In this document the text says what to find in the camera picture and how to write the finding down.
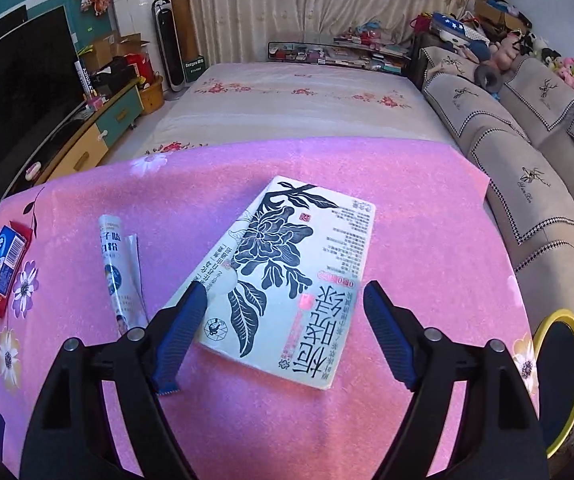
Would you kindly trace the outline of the blue white plush toy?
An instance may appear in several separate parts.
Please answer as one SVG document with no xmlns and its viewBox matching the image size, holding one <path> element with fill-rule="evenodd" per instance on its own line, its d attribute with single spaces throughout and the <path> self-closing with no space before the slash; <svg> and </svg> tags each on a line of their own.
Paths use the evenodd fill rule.
<svg viewBox="0 0 574 480">
<path fill-rule="evenodd" d="M 487 46 L 490 40 L 480 32 L 465 26 L 451 15 L 434 12 L 431 15 L 430 30 L 444 42 L 450 42 L 456 47 L 468 46 L 473 42 L 483 42 Z"/>
</svg>

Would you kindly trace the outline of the red flat packet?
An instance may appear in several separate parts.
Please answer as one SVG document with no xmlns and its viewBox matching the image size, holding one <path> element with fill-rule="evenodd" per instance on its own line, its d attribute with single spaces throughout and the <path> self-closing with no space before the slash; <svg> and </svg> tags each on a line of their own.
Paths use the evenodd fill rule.
<svg viewBox="0 0 574 480">
<path fill-rule="evenodd" d="M 0 228 L 0 318 L 5 315 L 11 287 L 32 238 L 32 230 L 21 222 L 10 221 Z"/>
</svg>

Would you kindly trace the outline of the crumpled white blue wrapper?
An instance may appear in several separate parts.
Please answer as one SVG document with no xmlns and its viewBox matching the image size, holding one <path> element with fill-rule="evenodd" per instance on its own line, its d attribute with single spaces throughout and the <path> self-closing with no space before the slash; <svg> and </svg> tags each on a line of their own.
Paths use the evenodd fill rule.
<svg viewBox="0 0 574 480">
<path fill-rule="evenodd" d="M 119 217 L 99 217 L 100 249 L 111 307 L 120 335 L 135 327 L 145 328 L 148 314 L 142 296 L 138 237 L 126 235 Z"/>
</svg>

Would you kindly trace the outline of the wooden tv cabinet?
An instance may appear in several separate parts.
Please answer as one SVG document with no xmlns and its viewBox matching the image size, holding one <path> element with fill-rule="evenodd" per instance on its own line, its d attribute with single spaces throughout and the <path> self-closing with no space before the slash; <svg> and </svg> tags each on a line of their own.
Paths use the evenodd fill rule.
<svg viewBox="0 0 574 480">
<path fill-rule="evenodd" d="M 34 185 L 97 167 L 144 112 L 133 79 L 85 120 L 72 115 L 33 151 L 2 191 L 2 198 Z"/>
</svg>

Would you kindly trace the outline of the pile of plush toys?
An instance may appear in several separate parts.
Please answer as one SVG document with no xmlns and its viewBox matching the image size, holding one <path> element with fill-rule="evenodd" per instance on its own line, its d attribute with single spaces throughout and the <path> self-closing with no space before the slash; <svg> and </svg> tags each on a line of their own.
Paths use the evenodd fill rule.
<svg viewBox="0 0 574 480">
<path fill-rule="evenodd" d="M 496 65 L 501 72 L 507 72 L 518 56 L 527 56 L 544 64 L 574 90 L 574 58 L 565 58 L 535 36 L 529 28 L 530 21 L 521 13 L 509 13 L 505 0 L 477 0 L 474 14 L 483 29 L 496 38 L 490 41 L 490 50 L 497 53 Z"/>
</svg>

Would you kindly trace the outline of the low shelf of toys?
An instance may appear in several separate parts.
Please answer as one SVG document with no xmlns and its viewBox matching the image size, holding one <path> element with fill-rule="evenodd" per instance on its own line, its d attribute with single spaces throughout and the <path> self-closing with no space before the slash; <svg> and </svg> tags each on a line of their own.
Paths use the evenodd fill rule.
<svg viewBox="0 0 574 480">
<path fill-rule="evenodd" d="M 401 75 L 410 62 L 408 51 L 376 38 L 353 36 L 330 42 L 270 41 L 270 62 L 342 66 Z"/>
</svg>

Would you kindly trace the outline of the grey neck pillow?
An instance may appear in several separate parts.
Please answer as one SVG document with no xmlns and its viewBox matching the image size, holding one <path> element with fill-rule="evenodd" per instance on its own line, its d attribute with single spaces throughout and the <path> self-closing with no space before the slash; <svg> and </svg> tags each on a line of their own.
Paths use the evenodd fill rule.
<svg viewBox="0 0 574 480">
<path fill-rule="evenodd" d="M 474 82 L 489 94 L 496 94 L 503 88 L 503 77 L 494 66 L 479 64 L 473 73 Z"/>
</svg>

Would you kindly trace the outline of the blue white small box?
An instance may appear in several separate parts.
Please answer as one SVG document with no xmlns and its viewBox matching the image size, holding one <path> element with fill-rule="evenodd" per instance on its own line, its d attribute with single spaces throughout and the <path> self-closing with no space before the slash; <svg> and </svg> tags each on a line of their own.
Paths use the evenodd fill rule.
<svg viewBox="0 0 574 480">
<path fill-rule="evenodd" d="M 10 226 L 0 230 L 0 296 L 6 297 L 24 254 L 25 238 Z"/>
</svg>

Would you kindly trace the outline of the yellow rimmed black trash bin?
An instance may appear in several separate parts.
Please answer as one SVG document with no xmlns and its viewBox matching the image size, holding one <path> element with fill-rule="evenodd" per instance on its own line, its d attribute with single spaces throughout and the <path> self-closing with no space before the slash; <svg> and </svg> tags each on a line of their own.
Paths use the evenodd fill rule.
<svg viewBox="0 0 574 480">
<path fill-rule="evenodd" d="M 574 426 L 574 313 L 559 309 L 544 318 L 533 343 L 540 425 L 551 458 Z"/>
</svg>

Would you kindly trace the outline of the black tower fan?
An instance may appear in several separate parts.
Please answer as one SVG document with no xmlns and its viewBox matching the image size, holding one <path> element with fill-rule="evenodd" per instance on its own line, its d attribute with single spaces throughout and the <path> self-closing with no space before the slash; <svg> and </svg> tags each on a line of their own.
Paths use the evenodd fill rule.
<svg viewBox="0 0 574 480">
<path fill-rule="evenodd" d="M 171 1 L 154 0 L 151 11 L 164 78 L 171 91 L 179 92 L 185 88 L 186 80 Z"/>
</svg>

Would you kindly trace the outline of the beige sofa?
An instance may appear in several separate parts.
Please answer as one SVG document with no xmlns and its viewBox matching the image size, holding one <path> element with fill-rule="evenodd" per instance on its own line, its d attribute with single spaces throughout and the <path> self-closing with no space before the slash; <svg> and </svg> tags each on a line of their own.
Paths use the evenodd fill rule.
<svg viewBox="0 0 574 480">
<path fill-rule="evenodd" d="M 418 88 L 490 179 L 486 200 L 531 327 L 574 313 L 574 90 L 529 56 L 512 61 L 495 94 L 454 52 L 425 47 L 419 66 Z"/>
</svg>

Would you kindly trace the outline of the floral bed mattress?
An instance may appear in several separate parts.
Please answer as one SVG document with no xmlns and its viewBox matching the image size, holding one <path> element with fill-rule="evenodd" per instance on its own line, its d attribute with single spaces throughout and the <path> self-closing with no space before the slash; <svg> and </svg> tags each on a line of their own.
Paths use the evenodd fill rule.
<svg viewBox="0 0 574 480">
<path fill-rule="evenodd" d="M 185 91 L 137 153 L 319 136 L 454 142 L 403 77 L 326 65 L 222 63 Z"/>
</svg>

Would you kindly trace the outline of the large black television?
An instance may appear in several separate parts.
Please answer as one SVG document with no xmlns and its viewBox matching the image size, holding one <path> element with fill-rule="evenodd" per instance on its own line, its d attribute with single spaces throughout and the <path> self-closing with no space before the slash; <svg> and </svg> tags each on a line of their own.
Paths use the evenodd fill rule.
<svg viewBox="0 0 574 480">
<path fill-rule="evenodd" d="M 0 38 L 0 195 L 82 104 L 76 62 L 62 6 Z"/>
</svg>

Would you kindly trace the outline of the white floral print carton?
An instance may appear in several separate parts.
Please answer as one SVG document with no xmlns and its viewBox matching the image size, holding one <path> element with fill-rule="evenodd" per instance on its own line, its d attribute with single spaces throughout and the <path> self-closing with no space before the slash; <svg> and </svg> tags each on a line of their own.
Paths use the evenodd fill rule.
<svg viewBox="0 0 574 480">
<path fill-rule="evenodd" d="M 261 372 L 327 390 L 363 279 L 374 204 L 277 176 L 190 276 L 208 306 L 204 348 Z"/>
</svg>

